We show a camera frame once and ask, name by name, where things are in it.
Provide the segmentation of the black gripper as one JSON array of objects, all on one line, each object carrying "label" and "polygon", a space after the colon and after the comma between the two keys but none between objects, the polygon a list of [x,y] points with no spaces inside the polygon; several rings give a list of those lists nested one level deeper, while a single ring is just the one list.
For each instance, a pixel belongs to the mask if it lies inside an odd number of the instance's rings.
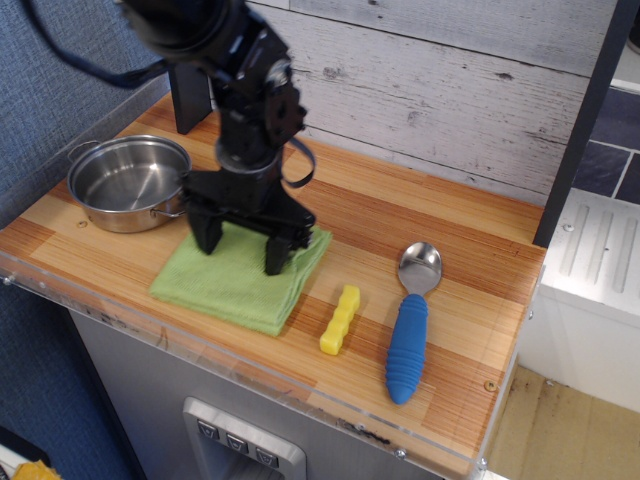
[{"label": "black gripper", "polygon": [[192,170],[181,176],[185,212],[199,249],[210,255],[224,221],[265,234],[265,273],[279,275],[291,248],[311,243],[315,216],[284,189],[275,169],[260,173]]}]

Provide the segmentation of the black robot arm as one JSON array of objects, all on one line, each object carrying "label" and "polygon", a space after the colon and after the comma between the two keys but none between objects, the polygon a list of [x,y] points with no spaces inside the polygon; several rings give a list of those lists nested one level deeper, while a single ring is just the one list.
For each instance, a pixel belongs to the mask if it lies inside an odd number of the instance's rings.
[{"label": "black robot arm", "polygon": [[186,214],[198,247],[212,253],[231,222],[267,236],[265,271],[281,272],[308,247],[314,215],[288,195],[283,150],[306,110],[292,80],[286,43],[243,1],[126,1],[125,18],[145,46],[168,63],[191,65],[211,81],[219,111],[217,171],[183,175]]}]

